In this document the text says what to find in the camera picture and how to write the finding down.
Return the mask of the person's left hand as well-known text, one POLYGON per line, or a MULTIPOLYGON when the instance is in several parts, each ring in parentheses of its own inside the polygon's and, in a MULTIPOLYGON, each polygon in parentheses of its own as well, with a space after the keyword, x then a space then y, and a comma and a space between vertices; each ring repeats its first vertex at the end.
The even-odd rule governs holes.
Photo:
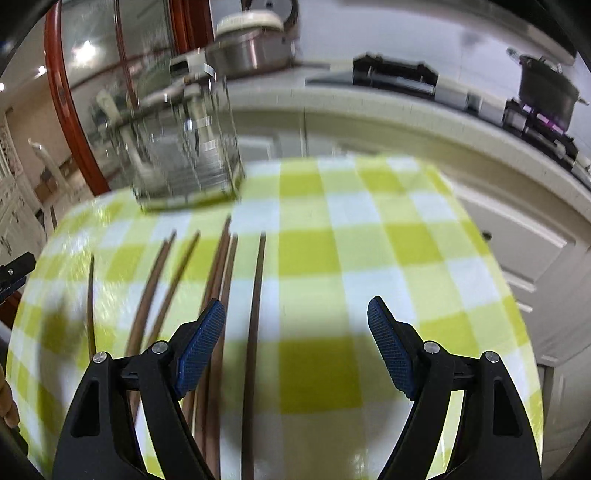
POLYGON ((15 428, 20 423, 18 407, 2 366, 0 366, 0 417, 9 428, 15 428))

